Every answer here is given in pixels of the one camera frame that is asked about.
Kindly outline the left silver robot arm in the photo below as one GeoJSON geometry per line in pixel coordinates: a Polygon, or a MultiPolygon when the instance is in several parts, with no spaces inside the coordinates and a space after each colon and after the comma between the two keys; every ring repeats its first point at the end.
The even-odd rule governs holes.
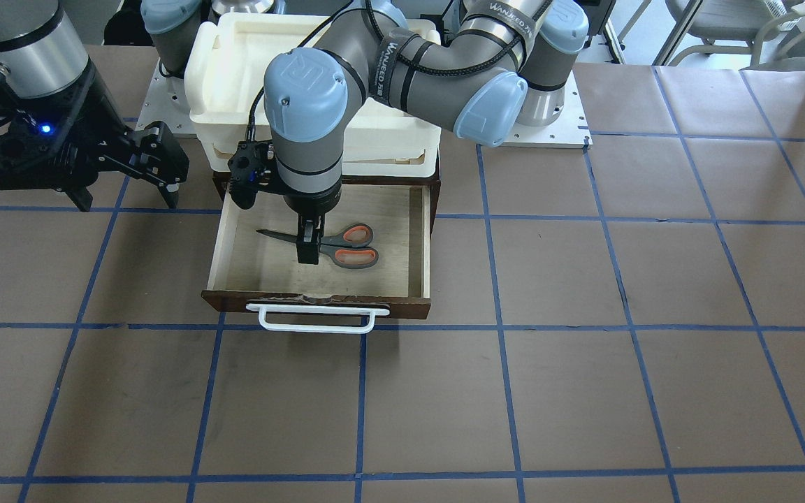
{"type": "Polygon", "coordinates": [[[255,140],[249,125],[228,163],[228,194],[242,209],[259,192],[281,195],[298,216],[298,261],[316,264],[340,199],[345,131],[367,99],[496,147],[514,125],[556,120],[589,24],[573,1],[467,1],[441,45],[409,29],[390,1],[351,1],[315,31],[315,45],[266,67],[255,102],[271,138],[255,140]]]}

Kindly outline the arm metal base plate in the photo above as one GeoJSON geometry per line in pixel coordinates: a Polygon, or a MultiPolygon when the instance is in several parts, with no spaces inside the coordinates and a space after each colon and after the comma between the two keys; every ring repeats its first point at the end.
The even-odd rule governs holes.
{"type": "Polygon", "coordinates": [[[568,76],[563,88],[563,106],[556,120],[547,125],[515,124],[504,147],[575,147],[591,146],[590,127],[586,120],[575,74],[568,76]]]}
{"type": "Polygon", "coordinates": [[[177,138],[195,138],[197,135],[189,118],[184,80],[169,76],[160,60],[154,65],[152,80],[143,100],[135,130],[143,130],[154,121],[162,121],[177,138]]]}

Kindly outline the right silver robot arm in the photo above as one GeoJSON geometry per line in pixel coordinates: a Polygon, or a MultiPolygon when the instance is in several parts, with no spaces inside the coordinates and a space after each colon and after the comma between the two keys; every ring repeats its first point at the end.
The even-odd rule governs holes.
{"type": "Polygon", "coordinates": [[[55,190],[86,212],[112,171],[173,209],[189,159],[165,123],[124,123],[59,2],[0,1],[0,191],[55,190]]]}

